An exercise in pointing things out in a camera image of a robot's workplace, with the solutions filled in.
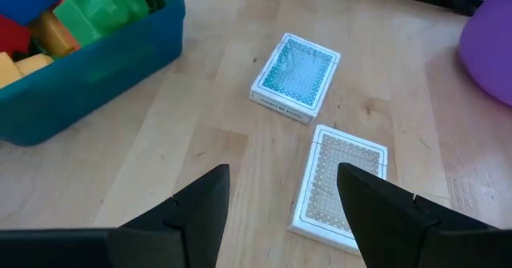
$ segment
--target red toy block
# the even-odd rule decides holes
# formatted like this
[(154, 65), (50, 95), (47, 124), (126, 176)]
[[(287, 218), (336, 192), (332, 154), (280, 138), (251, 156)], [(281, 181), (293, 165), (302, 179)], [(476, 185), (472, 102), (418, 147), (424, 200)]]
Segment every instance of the red toy block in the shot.
[(13, 57), (14, 52), (28, 53), (30, 31), (28, 28), (0, 15), (0, 53)]

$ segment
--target teal plastic container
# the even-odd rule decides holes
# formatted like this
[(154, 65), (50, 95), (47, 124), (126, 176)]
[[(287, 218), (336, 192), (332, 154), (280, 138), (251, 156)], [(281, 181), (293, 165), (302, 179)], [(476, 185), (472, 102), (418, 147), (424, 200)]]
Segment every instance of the teal plastic container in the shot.
[(182, 52), (184, 0), (0, 89), (0, 140), (32, 146), (120, 95)]

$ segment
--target wooden table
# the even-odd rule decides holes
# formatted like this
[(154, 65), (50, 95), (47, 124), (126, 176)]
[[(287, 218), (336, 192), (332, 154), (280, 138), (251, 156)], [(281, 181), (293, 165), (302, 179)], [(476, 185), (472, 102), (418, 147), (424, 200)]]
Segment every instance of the wooden table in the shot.
[(0, 227), (117, 226), (219, 163), (218, 267), (352, 267), (286, 231), (314, 126), (249, 101), (285, 32), (341, 52), (317, 123), (389, 147), (389, 180), (512, 227), (512, 109), (458, 64), (467, 18), (409, 0), (186, 0), (183, 56), (48, 142), (0, 143)]

